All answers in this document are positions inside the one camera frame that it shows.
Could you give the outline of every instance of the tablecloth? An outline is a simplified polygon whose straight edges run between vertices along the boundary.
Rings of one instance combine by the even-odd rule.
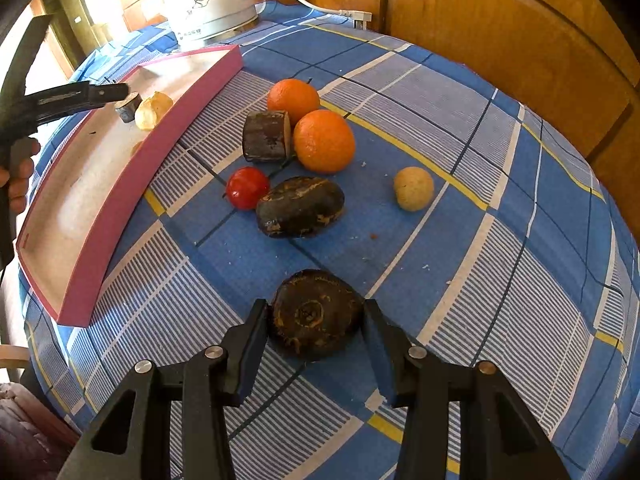
[[[25,327],[47,397],[85,428],[127,370],[188,359],[220,341],[255,298],[307,267],[374,297],[411,337],[449,362],[496,362],[539,420],[572,478],[611,468],[640,423],[640,259],[615,201],[548,122],[436,53],[344,18],[268,2],[241,45],[244,70],[168,155],[114,252],[88,329],[58,326],[24,275]],[[76,73],[116,80],[175,48],[166,25],[103,47]],[[527,67],[522,67],[526,78]],[[309,81],[348,118],[357,149],[332,177],[346,210],[308,240],[272,240],[223,198],[244,166],[247,112],[273,82]],[[35,182],[80,117],[44,147]],[[431,206],[401,211],[392,179],[422,166]],[[277,183],[306,174],[297,163]],[[390,409],[358,336],[304,364],[267,348],[254,392],[226,410],[239,479],[383,479],[393,475],[405,410]],[[450,406],[447,478],[459,472],[459,408]],[[172,406],[172,478],[181,475],[180,403]]]

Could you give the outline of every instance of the orange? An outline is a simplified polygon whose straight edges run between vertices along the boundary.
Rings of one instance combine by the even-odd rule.
[[[319,107],[320,96],[316,89],[299,79],[283,79],[267,95],[267,110],[286,110],[292,127]]]
[[[298,160],[309,171],[336,173],[351,162],[356,140],[342,116],[329,110],[316,110],[296,124],[293,147]]]

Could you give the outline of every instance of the metal screw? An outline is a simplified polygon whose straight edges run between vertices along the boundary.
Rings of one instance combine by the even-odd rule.
[[[409,348],[409,357],[414,359],[424,359],[427,357],[427,351],[421,346],[412,346]]]
[[[152,366],[153,365],[151,364],[151,361],[147,361],[146,359],[144,359],[143,361],[137,362],[134,369],[139,374],[146,374],[149,370],[151,370]]]
[[[209,359],[217,359],[219,357],[222,357],[222,354],[224,352],[225,350],[222,348],[222,346],[213,345],[204,351],[204,357]]]
[[[498,371],[498,367],[491,361],[480,361],[478,363],[478,370],[485,375],[493,375]]]

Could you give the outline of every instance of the finger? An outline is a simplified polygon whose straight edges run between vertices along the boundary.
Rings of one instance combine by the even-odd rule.
[[[9,182],[9,199],[25,196],[28,190],[28,178],[14,178]]]
[[[33,174],[34,163],[30,158],[25,158],[18,166],[16,178],[30,178]]]
[[[9,181],[9,172],[5,168],[0,168],[0,187],[4,187]]]
[[[9,208],[16,214],[20,214],[25,209],[27,209],[27,199],[24,196],[20,198],[14,198],[9,202]]]
[[[38,139],[31,139],[31,155],[37,155],[40,153],[41,145]]]

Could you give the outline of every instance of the cherry tomato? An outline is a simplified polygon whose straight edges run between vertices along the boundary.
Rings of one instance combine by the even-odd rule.
[[[238,209],[255,209],[268,192],[269,179],[251,166],[237,170],[226,183],[226,197]]]

